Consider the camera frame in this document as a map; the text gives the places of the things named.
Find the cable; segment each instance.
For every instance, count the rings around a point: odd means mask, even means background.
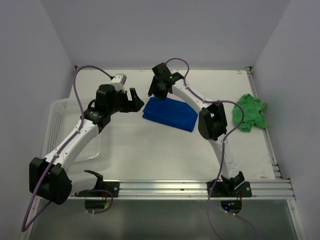
[[[77,92],[77,88],[76,88],[76,78],[77,78],[77,75],[78,73],[82,70],[82,69],[85,69],[85,68],[93,68],[93,69],[97,69],[101,72],[103,72],[104,74],[106,74],[109,78],[113,78],[110,74],[108,74],[107,72],[105,72],[104,70],[102,70],[101,68],[99,67],[96,67],[96,66],[92,66],[92,65],[85,65],[85,66],[81,66],[81,67],[78,67],[78,69],[75,71],[75,74],[74,74],[74,78],[73,78],[73,90],[74,90],[74,95],[75,95],[75,98],[79,104],[79,107],[80,107],[80,111],[81,111],[81,123],[80,123],[80,126],[78,128],[78,130],[80,131],[84,125],[84,121],[85,121],[85,114],[84,114],[84,109],[82,107],[82,104],[80,102],[80,99],[79,99],[79,95],[78,95],[78,92]],[[78,132],[74,132],[65,142],[64,144],[58,149],[58,151],[56,152],[57,155],[59,155],[62,150],[66,147],[66,145],[68,143],[70,143],[70,141],[78,134]],[[46,205],[44,205],[44,207],[42,209],[40,209],[36,215],[29,221],[29,223],[27,224],[27,220],[28,220],[28,217],[29,217],[29,214],[30,214],[30,211],[31,211],[31,207],[32,207],[32,204],[34,203],[35,201],[35,198],[36,198],[36,195],[37,195],[37,192],[40,188],[40,185],[41,183],[43,182],[45,176],[47,175],[47,173],[49,172],[51,166],[53,165],[54,161],[57,159],[56,156],[54,156],[52,158],[52,160],[49,162],[48,166],[46,167],[46,169],[44,170],[43,174],[41,175],[39,181],[37,182],[34,190],[33,190],[33,193],[32,193],[32,196],[31,196],[31,199],[30,199],[30,202],[29,202],[29,205],[26,209],[26,212],[25,212],[25,215],[24,215],[24,218],[23,218],[23,222],[22,222],[22,228],[21,228],[21,232],[25,232],[30,226],[31,224],[37,219],[37,217],[39,217],[39,215],[51,204],[51,201],[49,201]]]
[[[106,212],[107,210],[109,210],[109,208],[111,207],[112,203],[114,202],[114,196],[112,195],[111,192],[109,192],[108,190],[104,190],[104,189],[94,189],[94,190],[87,190],[86,192],[88,193],[95,193],[95,192],[101,192],[101,193],[106,193],[106,194],[109,194],[109,196],[111,197],[111,201],[110,201],[110,205],[106,208],[104,208],[103,210],[101,211],[88,211],[89,213],[92,213],[92,214],[102,214],[104,212]]]
[[[192,93],[197,99],[199,99],[200,101],[202,101],[203,103],[206,103],[206,104],[216,104],[216,103],[228,103],[228,104],[233,104],[235,106],[237,106],[240,110],[241,110],[241,113],[242,113],[242,118],[241,118],[241,121],[234,127],[232,128],[223,138],[223,141],[222,141],[222,157],[221,157],[221,165],[220,165],[220,169],[219,169],[219,172],[213,182],[213,185],[210,189],[210,192],[209,192],[209,195],[208,195],[208,200],[207,200],[207,205],[206,205],[206,215],[208,217],[208,221],[209,221],[209,224],[212,228],[212,230],[214,231],[214,233],[220,238],[220,239],[224,239],[219,233],[218,231],[215,229],[215,226],[211,220],[211,217],[210,217],[210,196],[212,195],[213,191],[214,191],[214,188],[218,182],[218,179],[221,175],[221,172],[222,172],[222,168],[223,168],[223,164],[224,164],[224,160],[225,160],[225,141],[227,139],[227,137],[232,134],[238,127],[240,127],[240,125],[243,123],[244,119],[245,119],[245,111],[244,109],[237,103],[237,102],[234,102],[234,101],[230,101],[230,100],[217,100],[217,101],[207,101],[205,99],[202,99],[199,95],[197,95],[190,87],[189,87],[189,84],[187,83],[187,75],[190,71],[190,66],[188,64],[187,61],[185,61],[184,59],[182,58],[179,58],[179,57],[174,57],[174,58],[170,58],[168,61],[165,62],[165,65],[167,65],[169,62],[171,62],[172,60],[178,60],[178,61],[181,61],[181,62],[184,62],[186,67],[187,67],[187,70],[186,70],[186,73],[184,74],[184,77],[183,77],[183,84],[184,86],[188,89],[188,91],[190,93]],[[246,221],[254,230],[254,234],[255,234],[255,239],[258,240],[259,239],[259,235],[258,235],[258,232],[255,228],[255,226],[248,220],[246,219],[245,217],[243,216],[240,216],[240,215],[235,215],[237,216],[238,218]]]

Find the green cloth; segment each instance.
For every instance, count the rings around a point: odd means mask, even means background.
[[[245,94],[237,103],[240,104],[244,110],[244,121],[239,127],[241,132],[250,133],[253,125],[261,129],[268,127],[265,116],[261,113],[261,111],[266,108],[266,104],[262,104],[259,98]],[[233,122],[235,124],[240,123],[242,112],[239,107],[234,106],[232,115]]]

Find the blue cloth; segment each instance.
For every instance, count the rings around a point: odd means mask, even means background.
[[[143,112],[144,119],[188,132],[194,130],[198,117],[187,103],[168,97],[165,100],[151,97]]]

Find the tabletop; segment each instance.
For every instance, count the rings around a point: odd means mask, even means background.
[[[185,71],[175,70],[182,75]],[[153,73],[151,70],[106,70],[111,75],[125,74],[125,88],[135,88],[146,104]],[[244,70],[190,70],[189,84],[211,100],[238,101],[243,94],[252,94],[247,72]],[[80,98],[96,96],[101,84],[110,79],[98,70],[84,69],[76,79]],[[70,92],[75,98],[74,90]],[[169,98],[181,100],[169,94]],[[228,121],[232,121],[232,104],[224,104]],[[208,141],[198,132],[187,132],[142,118],[139,112],[116,113],[100,133],[102,148],[96,159],[77,162],[69,173],[84,169],[99,172],[112,180],[208,180],[216,178],[219,170],[217,157]],[[264,133],[253,127],[250,133],[240,130],[229,138],[234,158],[247,180],[275,179],[271,157]]]

